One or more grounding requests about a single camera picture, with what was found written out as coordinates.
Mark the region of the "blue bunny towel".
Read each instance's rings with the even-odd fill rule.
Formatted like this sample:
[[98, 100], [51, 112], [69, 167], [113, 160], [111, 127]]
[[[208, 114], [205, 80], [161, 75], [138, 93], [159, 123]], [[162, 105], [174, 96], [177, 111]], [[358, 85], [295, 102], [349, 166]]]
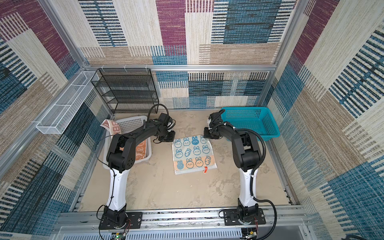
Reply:
[[172, 152], [176, 175], [217, 168], [212, 144], [202, 135], [175, 139]]

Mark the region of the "white plastic basket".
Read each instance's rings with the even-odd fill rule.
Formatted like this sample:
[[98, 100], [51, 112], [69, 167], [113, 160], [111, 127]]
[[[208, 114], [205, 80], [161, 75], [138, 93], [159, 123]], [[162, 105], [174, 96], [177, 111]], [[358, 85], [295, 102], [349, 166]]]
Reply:
[[[122, 134], [132, 132], [139, 127], [141, 127], [144, 123], [144, 120], [147, 120], [146, 116], [135, 116], [129, 117], [125, 119], [115, 120], [115, 122], [120, 126]], [[101, 160], [104, 164], [108, 164], [106, 157], [107, 151], [109, 149], [112, 137], [109, 137], [110, 131], [106, 129], [105, 138], [104, 138], [104, 153]], [[152, 146], [151, 146], [151, 138], [146, 139], [146, 144], [139, 144], [138, 149], [143, 149], [146, 147], [145, 156], [135, 161], [135, 165], [139, 163], [148, 162], [150, 157], [152, 156]]]

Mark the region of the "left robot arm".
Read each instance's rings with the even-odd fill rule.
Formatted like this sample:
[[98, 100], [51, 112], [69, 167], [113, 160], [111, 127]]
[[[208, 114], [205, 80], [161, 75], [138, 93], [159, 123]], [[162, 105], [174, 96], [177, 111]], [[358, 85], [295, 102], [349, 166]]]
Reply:
[[176, 124], [170, 116], [161, 114], [157, 119], [142, 120], [141, 126], [129, 133], [122, 133], [121, 126], [113, 120], [104, 120], [101, 127], [110, 132], [110, 146], [106, 155], [111, 183], [109, 200], [104, 206], [100, 226], [121, 229], [128, 224], [125, 197], [130, 169], [136, 162], [137, 146], [155, 136], [164, 142], [172, 142]]

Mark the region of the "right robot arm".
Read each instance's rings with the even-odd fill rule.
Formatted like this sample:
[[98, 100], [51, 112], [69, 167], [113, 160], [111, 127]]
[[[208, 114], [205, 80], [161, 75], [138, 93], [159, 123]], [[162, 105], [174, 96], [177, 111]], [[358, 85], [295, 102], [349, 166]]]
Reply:
[[240, 195], [237, 217], [240, 224], [249, 225], [259, 214], [256, 201], [256, 176], [265, 159], [260, 149], [258, 136], [248, 129], [238, 129], [228, 122], [218, 123], [204, 128], [206, 139], [226, 138], [232, 143], [233, 159], [240, 171]]

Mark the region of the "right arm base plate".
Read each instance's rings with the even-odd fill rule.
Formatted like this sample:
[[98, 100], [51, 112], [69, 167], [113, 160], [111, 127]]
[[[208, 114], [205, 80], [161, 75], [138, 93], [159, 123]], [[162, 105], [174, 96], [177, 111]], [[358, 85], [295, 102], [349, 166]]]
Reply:
[[258, 208], [251, 212], [242, 212], [238, 209], [223, 209], [219, 212], [219, 217], [224, 220], [226, 226], [250, 226], [250, 225], [265, 225], [266, 218], [263, 209]]

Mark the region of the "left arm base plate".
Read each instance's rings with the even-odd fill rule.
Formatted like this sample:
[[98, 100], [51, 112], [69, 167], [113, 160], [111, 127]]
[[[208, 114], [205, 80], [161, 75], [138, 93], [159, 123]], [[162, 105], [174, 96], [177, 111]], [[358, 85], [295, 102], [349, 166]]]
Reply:
[[142, 212], [111, 212], [102, 215], [99, 230], [139, 229], [142, 223]]

